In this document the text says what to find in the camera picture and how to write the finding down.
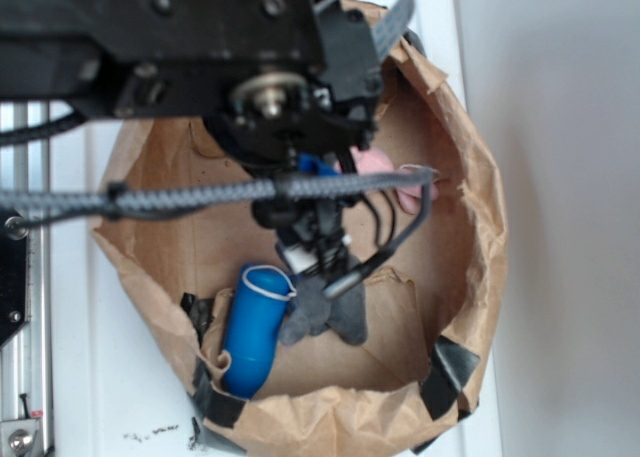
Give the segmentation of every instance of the brown paper bag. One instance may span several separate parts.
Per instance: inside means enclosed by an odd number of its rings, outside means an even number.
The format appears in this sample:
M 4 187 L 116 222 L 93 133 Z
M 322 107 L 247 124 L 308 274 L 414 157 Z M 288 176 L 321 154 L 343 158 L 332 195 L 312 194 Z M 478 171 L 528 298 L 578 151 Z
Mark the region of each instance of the brown paper bag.
M 371 19 L 380 13 L 358 5 Z M 396 166 L 435 168 L 440 197 L 427 223 L 367 280 L 365 345 L 326 332 L 279 347 L 259 394 L 234 398 L 220 384 L 231 289 L 242 264 L 279 265 L 275 237 L 252 220 L 249 203 L 94 229 L 206 427 L 250 455 L 393 455 L 434 439 L 478 404 L 506 274 L 500 175 L 445 74 L 402 41 L 384 75 L 374 145 Z M 133 189 L 247 179 L 199 119 L 128 122 L 105 175 Z M 400 215 L 399 225 L 411 218 Z M 345 222 L 352 252 L 371 255 L 367 211 L 356 207 Z M 185 292 L 215 297 L 202 347 L 180 307 Z

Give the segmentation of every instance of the black metal bracket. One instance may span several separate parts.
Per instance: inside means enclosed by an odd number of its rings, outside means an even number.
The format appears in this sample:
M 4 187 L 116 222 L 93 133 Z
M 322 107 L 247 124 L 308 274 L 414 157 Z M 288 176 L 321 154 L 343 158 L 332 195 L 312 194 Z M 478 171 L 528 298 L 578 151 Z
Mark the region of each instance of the black metal bracket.
M 0 211 L 0 348 L 27 320 L 26 231 L 16 212 Z

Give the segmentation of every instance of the gray fabric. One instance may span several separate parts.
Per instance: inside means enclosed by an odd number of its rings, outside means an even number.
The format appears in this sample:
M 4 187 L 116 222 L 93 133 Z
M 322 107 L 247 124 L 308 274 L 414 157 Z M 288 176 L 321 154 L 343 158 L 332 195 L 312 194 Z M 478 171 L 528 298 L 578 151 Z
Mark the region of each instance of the gray fabric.
M 364 285 L 357 285 L 333 301 L 322 294 L 326 285 L 320 275 L 298 279 L 297 297 L 291 315 L 280 329 L 280 342 L 293 345 L 305 335 L 320 335 L 328 329 L 349 345 L 362 345 L 367 340 Z

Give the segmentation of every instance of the pink object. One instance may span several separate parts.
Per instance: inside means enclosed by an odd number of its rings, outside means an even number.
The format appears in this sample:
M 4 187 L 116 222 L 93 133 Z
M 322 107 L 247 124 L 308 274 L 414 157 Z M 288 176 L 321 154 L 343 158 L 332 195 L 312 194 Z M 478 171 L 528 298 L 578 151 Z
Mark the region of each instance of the pink object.
M 360 151 L 355 147 L 351 147 L 351 155 L 353 161 L 356 164 L 359 174 L 375 174 L 378 172 L 393 172 L 395 166 L 387 154 L 382 150 L 371 147 L 369 150 Z M 422 165 L 404 164 L 398 169 L 399 172 L 409 173 L 410 169 L 421 168 Z M 402 210 L 408 214 L 415 215 L 420 210 L 420 198 L 422 192 L 419 186 L 405 187 L 403 189 L 397 189 L 398 203 Z M 435 200 L 439 196 L 438 188 L 431 184 L 429 189 L 431 200 Z

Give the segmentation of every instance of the blue plastic bottle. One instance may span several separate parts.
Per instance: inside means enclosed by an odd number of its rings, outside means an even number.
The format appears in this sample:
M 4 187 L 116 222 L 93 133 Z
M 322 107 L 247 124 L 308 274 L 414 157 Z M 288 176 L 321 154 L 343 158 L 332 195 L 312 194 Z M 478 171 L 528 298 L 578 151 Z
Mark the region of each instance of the blue plastic bottle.
M 231 367 L 223 380 L 231 394 L 250 399 L 267 380 L 278 331 L 294 293 L 280 269 L 255 264 L 242 267 L 224 343 L 231 354 Z

